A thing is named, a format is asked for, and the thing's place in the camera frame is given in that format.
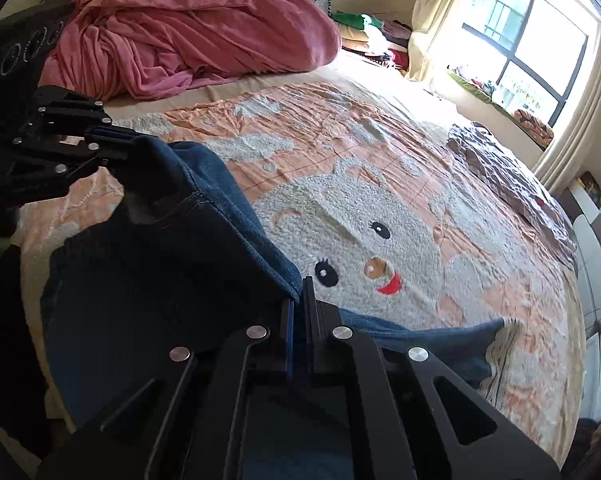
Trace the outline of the pink crumpled blanket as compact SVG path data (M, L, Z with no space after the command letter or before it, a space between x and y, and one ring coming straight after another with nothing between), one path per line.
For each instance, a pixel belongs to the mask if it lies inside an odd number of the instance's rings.
M308 73L340 34L311 0L72 0L39 79L108 101L170 98L249 74Z

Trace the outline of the purple-grey crumpled quilt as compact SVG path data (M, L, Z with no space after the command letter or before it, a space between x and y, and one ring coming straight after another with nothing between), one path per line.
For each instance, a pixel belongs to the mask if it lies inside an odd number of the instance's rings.
M540 234L556 258L565 264L573 263L577 245L567 214L511 150L480 124L453 125L447 146L472 174Z

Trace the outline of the pile of folded clothes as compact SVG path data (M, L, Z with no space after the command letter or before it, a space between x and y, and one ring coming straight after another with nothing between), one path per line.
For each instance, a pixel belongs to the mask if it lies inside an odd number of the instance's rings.
M399 21L382 21L372 14L332 12L345 51L360 55L377 65L409 71L409 42L412 28Z

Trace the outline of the cream left curtain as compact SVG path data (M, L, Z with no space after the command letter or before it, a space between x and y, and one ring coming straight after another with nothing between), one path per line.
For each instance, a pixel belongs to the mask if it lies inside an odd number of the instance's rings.
M409 40L409 78L428 84L451 52L453 32L462 24L464 0L416 0Z

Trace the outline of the cream curtain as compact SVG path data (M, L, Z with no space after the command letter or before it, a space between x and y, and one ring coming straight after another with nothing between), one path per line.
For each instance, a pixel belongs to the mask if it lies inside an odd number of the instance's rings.
M464 0L416 0L409 40L409 78L428 84L451 52L453 32L462 24Z
M568 103L566 116L558 119L557 137L532 169L554 194L562 192L577 176L601 135L601 24L594 35L593 52L585 57L588 78L578 77L577 100Z

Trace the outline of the window with dark frame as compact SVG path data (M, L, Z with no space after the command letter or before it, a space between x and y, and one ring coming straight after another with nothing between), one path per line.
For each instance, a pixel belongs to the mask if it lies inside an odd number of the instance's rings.
M547 0L466 0L448 70L507 114L553 127L579 76L589 34Z

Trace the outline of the peach bunny bedspread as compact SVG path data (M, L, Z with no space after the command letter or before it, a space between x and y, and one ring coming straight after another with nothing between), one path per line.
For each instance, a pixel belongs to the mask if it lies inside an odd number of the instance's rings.
M110 113L217 154L320 299L409 328L517 321L497 408L566 459L585 358L576 254L562 263L448 148L467 119L416 88L387 101L319 75L119 101Z

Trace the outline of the cream right curtain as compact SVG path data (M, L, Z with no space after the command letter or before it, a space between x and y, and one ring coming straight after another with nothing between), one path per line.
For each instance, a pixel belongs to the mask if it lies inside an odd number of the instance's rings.
M558 119L557 137L532 169L554 194L562 192L577 176L601 135L601 24L594 35L593 52L585 57L588 78L578 77L577 100L568 103L566 116Z

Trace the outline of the black rhinestone pillow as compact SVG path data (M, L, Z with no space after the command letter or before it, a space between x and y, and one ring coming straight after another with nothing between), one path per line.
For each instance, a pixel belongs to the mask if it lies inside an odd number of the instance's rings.
M0 21L0 93L28 96L38 86L46 57L74 13L73 3L39 4Z

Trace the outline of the white drawer cabinet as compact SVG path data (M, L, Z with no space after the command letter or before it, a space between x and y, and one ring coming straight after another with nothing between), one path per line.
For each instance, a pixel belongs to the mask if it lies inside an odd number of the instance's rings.
M585 390L580 415L601 421L601 210L577 180L568 194L575 201L578 290L585 321Z

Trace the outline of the blue denim pants lace hem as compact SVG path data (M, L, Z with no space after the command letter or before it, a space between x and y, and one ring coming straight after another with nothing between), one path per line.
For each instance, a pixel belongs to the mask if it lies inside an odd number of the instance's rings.
M41 297L49 365L51 322L72 302L134 304L175 337L181 322L203 311L219 321L222 310L238 314L248 299L269 309L299 300L306 278L268 239L226 165L204 145L140 136L110 171L124 186L122 202L50 260ZM313 411L309 479L350 479L345 397L337 377L312 370L311 356L309 345L291 382Z

